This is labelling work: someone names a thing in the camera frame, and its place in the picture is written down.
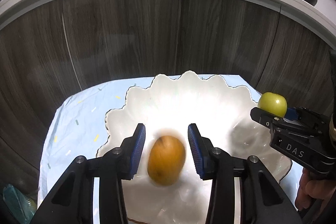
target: human hand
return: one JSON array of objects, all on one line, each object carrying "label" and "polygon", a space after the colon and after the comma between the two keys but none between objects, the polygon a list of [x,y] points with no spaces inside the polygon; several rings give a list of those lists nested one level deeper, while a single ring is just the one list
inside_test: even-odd
[{"label": "human hand", "polygon": [[304,168],[297,191],[295,206],[299,211],[310,206],[311,199],[322,199],[320,213],[328,204],[336,188],[334,180],[313,180],[308,169]]}]

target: white scalloped bowl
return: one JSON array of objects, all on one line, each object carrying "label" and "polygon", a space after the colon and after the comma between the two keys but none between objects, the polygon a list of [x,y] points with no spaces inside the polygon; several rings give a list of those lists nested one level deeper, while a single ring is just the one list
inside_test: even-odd
[{"label": "white scalloped bowl", "polygon": [[[176,80],[157,75],[147,89],[130,87],[124,107],[106,113],[108,141],[97,152],[103,156],[133,135],[138,123],[145,124],[146,141],[138,173],[133,180],[122,181],[127,216],[150,224],[205,223],[211,181],[202,181],[196,174],[187,137],[191,123],[231,156],[258,156],[280,181],[289,172],[291,160],[270,148],[269,130],[251,119],[250,110],[256,106],[246,86],[229,87],[220,75],[202,80],[187,71]],[[186,149],[180,179],[168,187],[158,187],[147,174],[150,150],[162,130],[175,132]],[[235,222],[239,222],[237,215],[240,193],[236,193]]]}]

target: table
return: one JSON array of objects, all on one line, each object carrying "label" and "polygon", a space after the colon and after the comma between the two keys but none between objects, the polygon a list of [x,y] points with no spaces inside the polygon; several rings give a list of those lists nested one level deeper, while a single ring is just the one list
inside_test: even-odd
[{"label": "table", "polygon": [[[208,79],[212,75],[199,75]],[[170,76],[177,79],[180,75]],[[231,87],[245,85],[251,92],[252,99],[259,101],[260,94],[239,75],[222,75]],[[122,108],[130,86],[147,88],[154,77],[115,80],[83,90],[64,101],[55,113],[43,146],[38,206],[46,197],[64,170],[78,155],[87,159],[96,157],[98,148],[107,141],[105,114],[113,108]],[[283,178],[280,185],[294,203],[302,167],[295,162]],[[93,222],[99,224],[99,178],[94,179]]]}]

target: screw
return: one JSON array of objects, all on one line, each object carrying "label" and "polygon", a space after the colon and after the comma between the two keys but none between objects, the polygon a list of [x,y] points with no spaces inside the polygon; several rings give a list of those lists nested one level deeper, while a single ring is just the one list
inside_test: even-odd
[{"label": "screw", "polygon": [[78,156],[78,157],[76,157],[75,160],[78,164],[81,164],[83,161],[85,161],[85,157],[84,156]]},{"label": "screw", "polygon": [[112,153],[116,154],[116,155],[120,154],[122,151],[123,150],[122,150],[121,147],[115,147],[115,148],[112,149]]},{"label": "screw", "polygon": [[219,155],[222,150],[218,147],[214,147],[213,149],[211,149],[211,152],[214,153],[215,155]]},{"label": "screw", "polygon": [[249,160],[250,160],[251,162],[256,163],[256,162],[259,161],[259,158],[258,158],[257,156],[252,155],[252,156],[249,156]]}]

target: dark wood grain panel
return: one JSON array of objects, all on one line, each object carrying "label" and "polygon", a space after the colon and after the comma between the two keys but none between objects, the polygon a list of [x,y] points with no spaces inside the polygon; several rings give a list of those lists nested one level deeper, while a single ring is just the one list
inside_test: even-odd
[{"label": "dark wood grain panel", "polygon": [[290,106],[330,115],[333,89],[329,46],[307,28],[280,15],[274,45],[257,90],[279,93]]},{"label": "dark wood grain panel", "polygon": [[61,11],[55,0],[0,31],[0,137],[36,168],[56,109],[80,91]]},{"label": "dark wood grain panel", "polygon": [[183,0],[178,72],[240,75],[255,87],[279,13],[244,0]]},{"label": "dark wood grain panel", "polygon": [[175,74],[181,0],[63,0],[70,52],[84,88]]},{"label": "dark wood grain panel", "polygon": [[0,189],[10,183],[22,193],[31,194],[38,188],[39,171],[23,160],[0,138]]}]

